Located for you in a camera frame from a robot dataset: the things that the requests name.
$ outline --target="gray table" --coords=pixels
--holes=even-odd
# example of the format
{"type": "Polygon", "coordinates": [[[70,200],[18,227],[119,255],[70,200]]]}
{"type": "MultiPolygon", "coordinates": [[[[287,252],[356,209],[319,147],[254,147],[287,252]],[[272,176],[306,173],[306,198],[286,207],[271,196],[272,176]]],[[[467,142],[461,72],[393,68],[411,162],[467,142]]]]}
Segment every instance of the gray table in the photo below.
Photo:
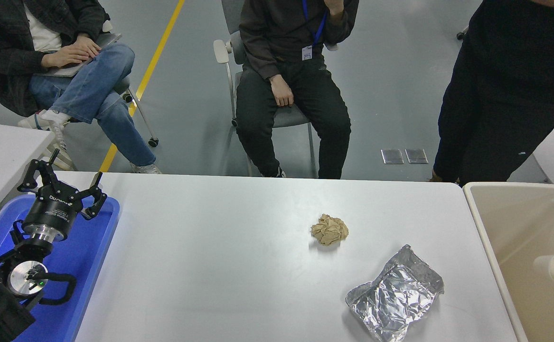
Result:
{"type": "MultiPolygon", "coordinates": [[[[78,188],[93,177],[57,174],[78,188]]],[[[370,342],[344,297],[406,243],[445,294],[405,342],[516,340],[453,184],[124,173],[101,183],[120,221],[77,342],[370,342]],[[350,229],[337,246],[310,236],[323,213],[350,229]]]]}

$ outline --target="blue lanyard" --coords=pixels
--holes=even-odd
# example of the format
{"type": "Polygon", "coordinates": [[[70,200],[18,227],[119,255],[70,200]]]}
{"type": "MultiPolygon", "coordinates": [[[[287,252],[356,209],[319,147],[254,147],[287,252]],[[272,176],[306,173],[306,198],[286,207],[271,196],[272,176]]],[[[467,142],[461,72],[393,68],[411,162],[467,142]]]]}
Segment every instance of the blue lanyard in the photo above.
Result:
{"type": "MultiPolygon", "coordinates": [[[[307,0],[302,0],[302,9],[304,10],[304,18],[307,21],[309,21],[309,7],[307,6],[307,0]]],[[[326,19],[327,19],[327,9],[325,10],[325,13],[323,13],[323,19],[321,19],[321,24],[319,25],[319,29],[317,30],[316,33],[313,33],[313,37],[314,37],[313,46],[317,45],[317,43],[319,42],[319,38],[321,37],[321,33],[323,32],[323,28],[325,27],[326,19]]]]}

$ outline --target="sock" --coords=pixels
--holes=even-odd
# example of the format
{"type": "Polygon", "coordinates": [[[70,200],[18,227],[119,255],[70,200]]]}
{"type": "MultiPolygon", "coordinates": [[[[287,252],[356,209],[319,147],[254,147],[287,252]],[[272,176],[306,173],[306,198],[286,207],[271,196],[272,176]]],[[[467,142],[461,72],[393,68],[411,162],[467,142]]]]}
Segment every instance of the sock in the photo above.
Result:
{"type": "Polygon", "coordinates": [[[44,119],[47,121],[53,121],[60,125],[64,125],[66,121],[70,120],[70,117],[71,117],[70,115],[67,115],[62,112],[57,112],[54,110],[47,110],[44,113],[41,113],[39,116],[41,119],[44,119]]]}

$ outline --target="aluminum foil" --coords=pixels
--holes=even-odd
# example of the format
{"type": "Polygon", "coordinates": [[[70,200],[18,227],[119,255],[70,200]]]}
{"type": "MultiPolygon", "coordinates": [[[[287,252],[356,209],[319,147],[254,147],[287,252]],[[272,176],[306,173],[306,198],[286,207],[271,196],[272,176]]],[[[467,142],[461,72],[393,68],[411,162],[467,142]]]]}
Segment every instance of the aluminum foil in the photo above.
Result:
{"type": "Polygon", "coordinates": [[[399,342],[443,294],[443,279],[405,245],[372,282],[350,290],[347,305],[380,342],[399,342]]]}

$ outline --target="black jacket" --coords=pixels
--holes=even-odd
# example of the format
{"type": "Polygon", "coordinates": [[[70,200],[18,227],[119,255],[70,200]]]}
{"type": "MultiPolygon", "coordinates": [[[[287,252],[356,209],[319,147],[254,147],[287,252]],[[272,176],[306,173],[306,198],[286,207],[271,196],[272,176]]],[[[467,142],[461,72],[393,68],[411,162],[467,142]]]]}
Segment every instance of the black jacket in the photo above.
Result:
{"type": "MultiPolygon", "coordinates": [[[[309,21],[300,0],[245,0],[239,30],[251,66],[263,78],[279,73],[276,59],[301,61],[302,48],[313,44],[313,34],[327,7],[323,0],[308,0],[309,21]]],[[[321,56],[323,43],[344,41],[355,25],[359,0],[344,1],[344,15],[339,24],[329,18],[313,56],[321,56]]]]}
{"type": "Polygon", "coordinates": [[[47,69],[40,65],[45,53],[34,51],[24,2],[34,17],[60,33],[63,46],[79,33],[95,40],[105,12],[97,0],[0,0],[0,103],[27,117],[39,109],[28,89],[30,78],[47,69]]]}
{"type": "Polygon", "coordinates": [[[500,75],[554,86],[554,7],[530,0],[483,0],[465,43],[500,75]]]}

